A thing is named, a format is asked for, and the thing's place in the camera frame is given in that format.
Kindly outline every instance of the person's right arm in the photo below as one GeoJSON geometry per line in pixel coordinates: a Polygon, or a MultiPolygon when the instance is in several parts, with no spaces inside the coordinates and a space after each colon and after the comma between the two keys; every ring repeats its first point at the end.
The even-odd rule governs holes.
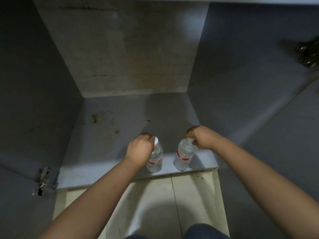
{"type": "Polygon", "coordinates": [[[291,238],[319,238],[319,204],[291,181],[204,126],[190,128],[199,148],[216,152],[265,213],[291,238]]]}

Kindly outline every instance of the person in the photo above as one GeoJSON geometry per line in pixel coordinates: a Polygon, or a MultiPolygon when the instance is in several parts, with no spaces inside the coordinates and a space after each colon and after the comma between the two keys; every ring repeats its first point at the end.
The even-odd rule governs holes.
{"type": "MultiPolygon", "coordinates": [[[[291,238],[319,238],[319,204],[308,194],[230,140],[204,126],[190,128],[198,148],[225,160],[265,213],[291,238]]],[[[128,145],[125,158],[107,172],[51,224],[41,239],[95,239],[110,219],[122,194],[154,149],[153,135],[140,134],[128,145]]],[[[143,239],[131,235],[128,239],[143,239]]],[[[229,238],[206,224],[191,226],[184,239],[229,238]]]]}

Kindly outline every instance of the white bottle cap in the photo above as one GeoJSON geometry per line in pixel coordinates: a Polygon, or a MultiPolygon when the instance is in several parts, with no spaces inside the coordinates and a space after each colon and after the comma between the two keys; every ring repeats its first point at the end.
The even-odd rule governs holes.
{"type": "Polygon", "coordinates": [[[189,142],[189,143],[192,143],[195,141],[195,138],[186,138],[186,140],[189,142]]]}
{"type": "Polygon", "coordinates": [[[159,143],[159,139],[155,137],[154,146],[158,145],[158,143],[159,143]]]}

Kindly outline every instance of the red and white label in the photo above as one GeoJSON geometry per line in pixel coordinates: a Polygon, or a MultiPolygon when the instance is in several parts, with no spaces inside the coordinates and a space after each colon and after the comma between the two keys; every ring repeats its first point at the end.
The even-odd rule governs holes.
{"type": "Polygon", "coordinates": [[[186,155],[185,153],[183,153],[181,150],[177,150],[177,156],[181,159],[181,160],[183,160],[183,161],[188,161],[188,160],[190,160],[191,158],[192,158],[192,156],[188,156],[188,155],[186,155]]]}
{"type": "Polygon", "coordinates": [[[149,165],[155,165],[157,163],[160,163],[162,161],[163,156],[159,157],[159,158],[155,158],[155,159],[150,159],[148,161],[149,165]]]}

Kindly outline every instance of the blue jeans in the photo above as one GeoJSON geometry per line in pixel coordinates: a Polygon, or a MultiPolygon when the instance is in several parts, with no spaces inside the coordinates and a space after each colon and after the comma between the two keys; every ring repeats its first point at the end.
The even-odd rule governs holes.
{"type": "MultiPolygon", "coordinates": [[[[140,235],[130,235],[125,239],[148,239],[140,235]]],[[[230,239],[225,234],[221,233],[215,227],[207,224],[192,225],[185,233],[183,239],[230,239]]]]}

